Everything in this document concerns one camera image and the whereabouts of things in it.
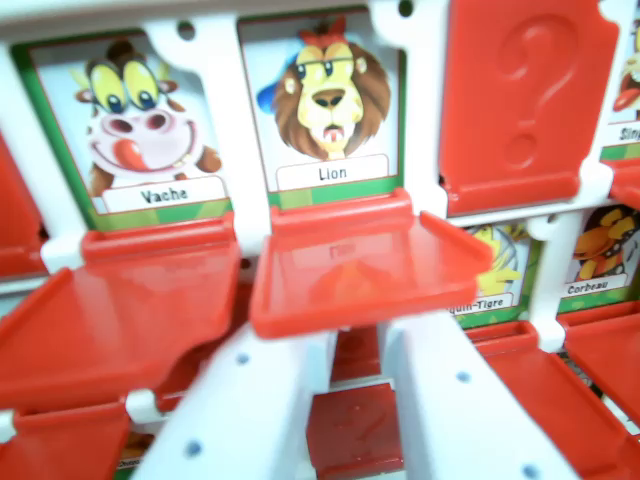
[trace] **cartoon monkey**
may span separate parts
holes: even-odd
[[[387,74],[369,52],[345,37],[346,20],[298,36],[304,47],[258,103],[275,112],[288,146],[318,160],[346,158],[375,136],[391,102]]]
[[[478,275],[478,288],[482,296],[504,293],[515,280],[522,278],[522,274],[518,272],[514,241],[525,238],[526,230],[522,225],[509,225],[504,230],[491,225],[470,229],[470,233],[489,245],[493,253],[491,270]]]
[[[602,207],[593,212],[573,253],[580,262],[575,281],[625,273],[623,245],[639,229],[639,213],[627,206]]]
[[[640,36],[638,22],[635,22],[634,50],[635,53],[627,59],[622,70],[620,93],[613,105],[613,111],[619,112],[626,108],[636,110],[636,120],[640,120]]]
[[[167,175],[185,179],[194,164],[207,173],[220,169],[220,158],[203,145],[196,121],[169,98],[178,84],[156,77],[128,40],[115,41],[106,58],[89,61],[85,74],[72,72],[82,88],[76,100],[92,106],[91,196],[101,196],[116,177],[149,183]]]

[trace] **cow tongue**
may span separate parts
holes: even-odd
[[[627,88],[623,90],[613,104],[613,111],[619,112],[620,110],[624,110],[638,97],[640,97],[640,88]]]
[[[151,170],[142,159],[140,148],[133,140],[122,138],[113,145],[113,155],[118,163],[127,170],[146,172]]]

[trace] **red bow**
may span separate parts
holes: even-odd
[[[333,43],[348,43],[344,32],[347,29],[347,20],[344,17],[338,17],[329,27],[327,33],[317,34],[311,30],[302,30],[298,36],[307,45],[314,45],[318,48],[325,49]]]

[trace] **lion mane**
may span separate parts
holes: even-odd
[[[353,57],[363,57],[367,62],[367,70],[360,73],[354,70],[351,77],[354,85],[360,92],[363,105],[363,117],[356,124],[355,130],[345,147],[345,155],[353,153],[367,139],[374,136],[380,124],[389,113],[391,103],[391,90],[387,81],[387,74],[380,62],[371,53],[355,43],[349,43]],[[285,80],[292,78],[296,82],[294,94],[285,90]],[[311,136],[309,130],[300,124],[298,120],[298,104],[300,103],[302,84],[296,74],[295,61],[292,62],[276,86],[273,100],[276,124],[283,142],[296,149],[300,153],[309,155],[319,160],[327,160],[328,154]]]

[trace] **lion tongue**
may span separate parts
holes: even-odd
[[[150,168],[144,163],[138,144],[133,140],[122,138],[113,145],[113,155],[120,165],[127,170],[144,172]]]
[[[344,138],[344,129],[342,127],[327,127],[324,129],[324,139],[329,142],[337,142]]]
[[[640,88],[628,88],[618,95],[616,102],[613,104],[613,111],[619,112],[631,105],[636,98],[640,97]]]

